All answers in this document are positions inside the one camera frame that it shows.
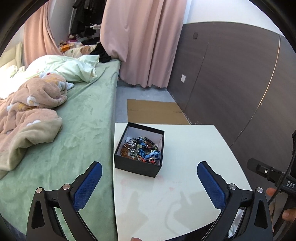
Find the silver pivot bolt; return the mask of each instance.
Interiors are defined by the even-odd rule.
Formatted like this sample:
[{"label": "silver pivot bolt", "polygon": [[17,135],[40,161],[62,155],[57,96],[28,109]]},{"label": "silver pivot bolt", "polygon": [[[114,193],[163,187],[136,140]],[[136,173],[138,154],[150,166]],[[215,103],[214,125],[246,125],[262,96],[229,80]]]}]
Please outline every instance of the silver pivot bolt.
[{"label": "silver pivot bolt", "polygon": [[263,189],[262,188],[257,188],[257,192],[263,193]]},{"label": "silver pivot bolt", "polygon": [[64,184],[64,185],[63,185],[63,189],[64,189],[64,190],[68,190],[69,188],[70,188],[70,184]]},{"label": "silver pivot bolt", "polygon": [[37,189],[36,189],[36,192],[37,192],[37,193],[41,193],[41,192],[42,192],[42,188],[37,188]]},{"label": "silver pivot bolt", "polygon": [[235,190],[237,188],[237,186],[235,184],[229,184],[229,188],[231,190]]}]

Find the headboard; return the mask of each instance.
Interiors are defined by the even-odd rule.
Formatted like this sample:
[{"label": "headboard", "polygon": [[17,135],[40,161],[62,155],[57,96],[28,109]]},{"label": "headboard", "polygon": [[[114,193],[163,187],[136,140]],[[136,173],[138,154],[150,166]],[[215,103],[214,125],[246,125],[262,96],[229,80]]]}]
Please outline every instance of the headboard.
[{"label": "headboard", "polygon": [[5,51],[0,57],[0,68],[7,69],[12,65],[16,65],[18,69],[22,66],[22,42]]}]

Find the peach fleece blanket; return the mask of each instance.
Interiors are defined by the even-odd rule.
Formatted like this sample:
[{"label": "peach fleece blanket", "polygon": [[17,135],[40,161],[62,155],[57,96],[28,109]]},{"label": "peach fleece blanket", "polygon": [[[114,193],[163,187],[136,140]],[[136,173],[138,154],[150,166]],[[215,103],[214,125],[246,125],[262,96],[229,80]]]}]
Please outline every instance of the peach fleece blanket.
[{"label": "peach fleece blanket", "polygon": [[61,75],[49,74],[0,98],[0,179],[19,164],[28,147],[54,140],[62,119],[51,108],[67,100],[67,84]]}]

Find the gray floor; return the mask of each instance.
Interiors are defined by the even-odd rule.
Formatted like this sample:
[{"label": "gray floor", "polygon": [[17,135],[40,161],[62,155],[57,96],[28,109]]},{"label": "gray floor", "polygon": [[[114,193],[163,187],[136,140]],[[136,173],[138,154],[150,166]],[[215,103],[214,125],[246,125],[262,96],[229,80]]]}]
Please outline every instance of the gray floor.
[{"label": "gray floor", "polygon": [[164,88],[142,88],[119,83],[116,90],[115,122],[128,122],[128,99],[175,102]]}]

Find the open jewelry box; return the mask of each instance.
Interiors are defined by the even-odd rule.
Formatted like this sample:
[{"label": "open jewelry box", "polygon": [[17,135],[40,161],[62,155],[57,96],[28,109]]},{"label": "open jewelry box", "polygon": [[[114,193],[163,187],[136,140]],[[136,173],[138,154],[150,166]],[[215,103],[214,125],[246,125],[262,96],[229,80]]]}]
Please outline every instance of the open jewelry box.
[{"label": "open jewelry box", "polygon": [[[163,163],[164,135],[165,132],[162,130],[129,122],[114,153],[115,168],[148,177],[156,177]],[[145,163],[120,155],[124,142],[137,137],[146,137],[158,147],[158,150],[160,151],[160,159],[157,160],[156,164]]]}]

